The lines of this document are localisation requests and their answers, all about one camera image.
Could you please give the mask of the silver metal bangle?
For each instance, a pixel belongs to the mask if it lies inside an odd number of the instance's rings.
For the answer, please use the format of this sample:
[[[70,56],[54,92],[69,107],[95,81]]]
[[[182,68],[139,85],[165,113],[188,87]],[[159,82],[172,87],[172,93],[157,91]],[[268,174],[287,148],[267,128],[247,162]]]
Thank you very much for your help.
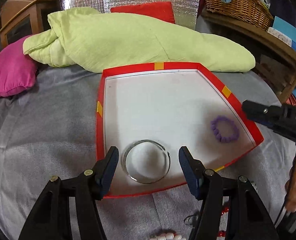
[[[121,165],[129,178],[137,183],[154,184],[168,175],[171,156],[159,142],[143,139],[128,146]]]

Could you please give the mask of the red jewelry box tray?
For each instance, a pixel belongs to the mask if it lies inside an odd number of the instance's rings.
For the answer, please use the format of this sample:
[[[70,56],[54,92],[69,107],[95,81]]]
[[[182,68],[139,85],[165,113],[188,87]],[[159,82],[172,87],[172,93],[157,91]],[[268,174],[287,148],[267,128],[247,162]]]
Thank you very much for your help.
[[[96,156],[110,147],[120,159],[108,198],[140,196],[183,185],[178,151],[187,146],[206,168],[219,171],[263,142],[230,89],[199,63],[145,63],[106,69],[96,107]],[[140,184],[122,168],[132,143],[150,139],[171,156],[168,175],[154,184]]]

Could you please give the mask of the wooden shelf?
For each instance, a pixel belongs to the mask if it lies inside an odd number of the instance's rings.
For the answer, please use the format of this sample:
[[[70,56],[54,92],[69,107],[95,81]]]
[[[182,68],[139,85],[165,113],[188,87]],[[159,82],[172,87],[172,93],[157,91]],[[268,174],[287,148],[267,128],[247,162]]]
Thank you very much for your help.
[[[296,51],[273,35],[248,23],[207,12],[201,17],[210,30],[248,49],[255,57],[254,71],[285,103],[296,87]]]

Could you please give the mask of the wicker basket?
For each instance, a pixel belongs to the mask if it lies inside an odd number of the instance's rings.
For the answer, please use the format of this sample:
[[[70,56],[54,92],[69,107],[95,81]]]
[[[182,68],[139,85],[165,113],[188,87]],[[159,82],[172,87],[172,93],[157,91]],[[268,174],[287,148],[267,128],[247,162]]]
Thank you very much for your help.
[[[267,30],[273,22],[269,9],[259,0],[232,0],[230,3],[205,0],[205,6],[208,12],[229,16],[262,30]]]

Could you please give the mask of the magenta pillow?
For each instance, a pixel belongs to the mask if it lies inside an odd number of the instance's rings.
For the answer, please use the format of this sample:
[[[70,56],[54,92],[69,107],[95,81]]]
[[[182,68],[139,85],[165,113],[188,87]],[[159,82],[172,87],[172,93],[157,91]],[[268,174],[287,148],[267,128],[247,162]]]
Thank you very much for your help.
[[[34,86],[36,61],[23,53],[25,36],[0,52],[0,97],[17,95]]]

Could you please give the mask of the red pillow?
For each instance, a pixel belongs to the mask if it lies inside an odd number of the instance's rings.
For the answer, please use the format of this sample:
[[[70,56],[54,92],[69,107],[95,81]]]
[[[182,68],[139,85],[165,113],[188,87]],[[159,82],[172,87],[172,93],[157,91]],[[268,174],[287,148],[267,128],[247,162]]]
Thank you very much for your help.
[[[175,24],[175,16],[171,2],[152,2],[135,5],[112,7],[110,12],[145,15]]]

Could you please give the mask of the light green folded blanket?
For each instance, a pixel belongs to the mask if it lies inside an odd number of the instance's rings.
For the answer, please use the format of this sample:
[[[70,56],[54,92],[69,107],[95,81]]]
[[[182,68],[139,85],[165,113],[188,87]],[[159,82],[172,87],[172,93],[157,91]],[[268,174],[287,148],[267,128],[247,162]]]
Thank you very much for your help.
[[[93,73],[156,62],[195,62],[212,72],[255,67],[251,52],[234,41],[145,15],[79,7],[53,12],[47,20],[50,29],[28,37],[23,52],[51,67],[78,64]]]

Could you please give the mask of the wooden cabinet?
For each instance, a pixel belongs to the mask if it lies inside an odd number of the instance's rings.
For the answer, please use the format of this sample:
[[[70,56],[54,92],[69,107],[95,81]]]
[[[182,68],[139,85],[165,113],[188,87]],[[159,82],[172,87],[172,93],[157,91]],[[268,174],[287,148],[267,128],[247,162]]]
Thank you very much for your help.
[[[0,12],[2,47],[49,29],[47,15],[58,10],[58,0],[7,0]]]

